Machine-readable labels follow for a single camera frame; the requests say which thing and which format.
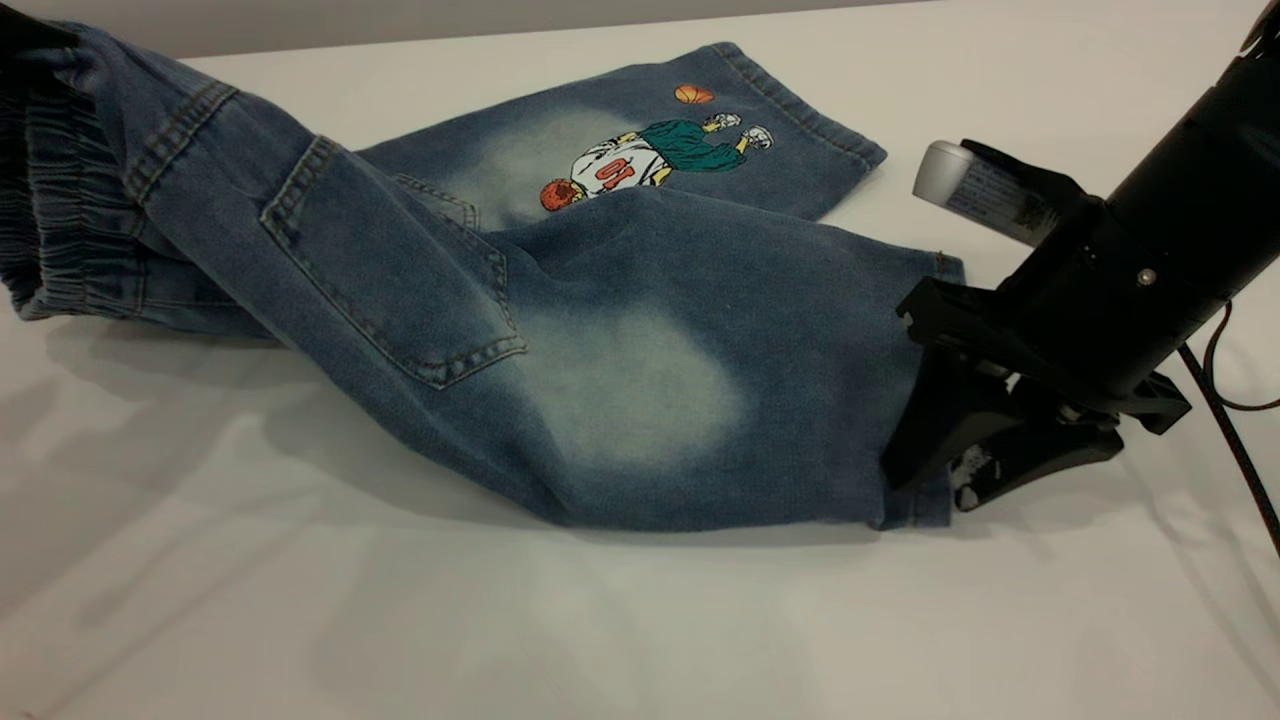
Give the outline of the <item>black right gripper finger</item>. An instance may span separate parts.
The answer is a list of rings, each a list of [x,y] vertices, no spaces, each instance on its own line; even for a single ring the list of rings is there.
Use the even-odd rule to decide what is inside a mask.
[[[890,488],[915,491],[973,445],[1011,428],[1011,374],[978,356],[927,346],[910,400],[881,456]]]
[[[950,462],[955,506],[970,512],[1034,480],[1107,462],[1123,450],[1114,424],[1019,423],[970,446]]]

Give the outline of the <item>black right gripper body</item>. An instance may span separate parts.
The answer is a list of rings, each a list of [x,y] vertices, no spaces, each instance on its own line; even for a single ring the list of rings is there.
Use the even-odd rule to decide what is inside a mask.
[[[909,337],[1007,368],[1012,427],[1071,407],[1161,436],[1190,409],[1158,365],[1236,292],[1236,200],[1084,199],[997,288],[922,281]]]

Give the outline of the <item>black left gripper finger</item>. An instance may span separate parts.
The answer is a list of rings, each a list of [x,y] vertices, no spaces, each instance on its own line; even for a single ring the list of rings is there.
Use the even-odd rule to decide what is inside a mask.
[[[35,51],[77,46],[77,35],[1,4],[1,50]]]

